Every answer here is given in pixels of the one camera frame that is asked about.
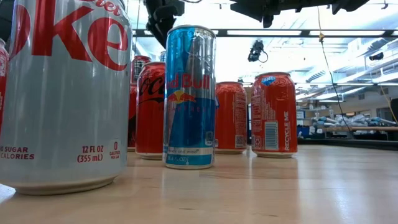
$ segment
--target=red bull logo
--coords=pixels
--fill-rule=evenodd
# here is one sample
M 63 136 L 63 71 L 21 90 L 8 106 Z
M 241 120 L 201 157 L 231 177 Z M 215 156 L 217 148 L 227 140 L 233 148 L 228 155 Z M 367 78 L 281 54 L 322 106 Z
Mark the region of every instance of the red bull logo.
M 186 101 L 191 101 L 194 103 L 197 102 L 194 96 L 189 95 L 188 93 L 184 93 L 182 90 L 175 91 L 173 94 L 167 97 L 167 101 L 174 102 L 176 104 L 180 104 Z
M 203 79 L 197 80 L 195 77 L 192 77 L 191 74 L 182 74 L 182 83 L 180 85 L 179 74 L 175 75 L 175 79 L 167 82 L 167 89 L 169 88 L 197 88 L 197 89 L 210 89 L 210 76 L 204 75 Z

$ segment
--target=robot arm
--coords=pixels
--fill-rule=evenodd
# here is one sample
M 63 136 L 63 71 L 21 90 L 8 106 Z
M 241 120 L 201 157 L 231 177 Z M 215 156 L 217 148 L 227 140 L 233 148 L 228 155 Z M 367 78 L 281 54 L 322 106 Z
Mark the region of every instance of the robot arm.
M 275 15 L 283 10 L 295 9 L 300 12 L 304 7 L 322 6 L 331 4 L 332 13 L 340 9 L 348 12 L 355 11 L 369 0 L 231 0 L 231 10 L 256 19 L 263 24 L 263 28 L 272 25 Z M 147 30 L 149 30 L 165 47 L 167 33 L 173 27 L 174 16 L 184 14 L 184 1 L 179 0 L 146 0 L 148 11 Z

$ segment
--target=can bottom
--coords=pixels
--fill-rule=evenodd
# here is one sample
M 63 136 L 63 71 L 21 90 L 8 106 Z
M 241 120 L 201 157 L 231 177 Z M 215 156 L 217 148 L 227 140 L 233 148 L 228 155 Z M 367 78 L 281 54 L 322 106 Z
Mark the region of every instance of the can bottom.
M 254 153 L 257 154 L 259 157 L 266 157 L 266 158 L 291 158 L 295 152 L 259 152 L 253 150 Z
M 62 184 L 45 184 L 36 185 L 34 187 L 27 185 L 10 184 L 7 186 L 14 187 L 16 192 L 25 195 L 59 195 L 59 194 L 69 194 L 75 192 L 84 192 L 87 190 L 94 190 L 100 187 L 104 187 L 111 184 L 117 176 L 108 177 L 105 179 L 96 179 L 85 182 L 73 182 L 73 183 L 62 183 Z
M 163 154 L 162 153 L 142 153 L 142 152 L 137 152 L 136 153 L 142 158 L 142 159 L 150 159 L 150 160 L 162 160 Z
M 166 167 L 171 168 L 171 169 L 185 169 L 185 170 L 208 169 L 212 166 L 213 166 L 212 164 L 201 165 L 201 166 L 178 166 L 178 165 L 166 164 Z
M 216 148 L 217 154 L 242 154 L 246 149 L 218 149 Z

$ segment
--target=soda can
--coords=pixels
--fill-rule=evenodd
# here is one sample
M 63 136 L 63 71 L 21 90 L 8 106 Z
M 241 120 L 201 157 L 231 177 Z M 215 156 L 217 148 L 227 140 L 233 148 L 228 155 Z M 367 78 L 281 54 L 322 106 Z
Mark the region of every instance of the soda can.
M 162 160 L 165 70 L 163 62 L 147 63 L 138 78 L 136 152 L 143 159 Z
M 166 51 L 163 51 L 163 52 L 160 54 L 160 61 L 161 61 L 161 62 L 166 62 Z
M 258 75 L 252 86 L 252 149 L 261 157 L 292 157 L 297 152 L 294 82 L 288 73 Z
M 131 83 L 137 83 L 138 76 L 146 63 L 150 62 L 150 57 L 136 55 L 131 62 Z
M 129 102 L 129 131 L 127 134 L 127 151 L 136 151 L 136 124 L 137 124 L 137 83 L 130 84 Z
M 243 84 L 217 83 L 216 95 L 220 103 L 216 110 L 216 153 L 242 153 L 248 139 L 248 101 Z
M 127 163 L 132 29 L 120 0 L 15 0 L 0 183 L 31 195 L 110 184 Z
M 164 162 L 169 168 L 213 165 L 216 36 L 200 26 L 178 26 L 167 37 Z
M 6 82 L 8 72 L 9 55 L 6 50 L 5 41 L 0 38 L 0 135 L 2 125 L 2 114 L 4 111 L 4 96 L 6 94 Z

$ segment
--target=workbench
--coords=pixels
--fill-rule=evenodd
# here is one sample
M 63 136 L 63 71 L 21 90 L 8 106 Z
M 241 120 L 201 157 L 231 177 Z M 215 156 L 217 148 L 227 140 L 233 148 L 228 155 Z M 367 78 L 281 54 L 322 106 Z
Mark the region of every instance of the workbench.
M 293 159 L 248 151 L 206 170 L 173 170 L 133 152 L 111 185 L 26 196 L 0 185 L 0 223 L 303 223 L 398 221 L 398 152 L 301 145 Z

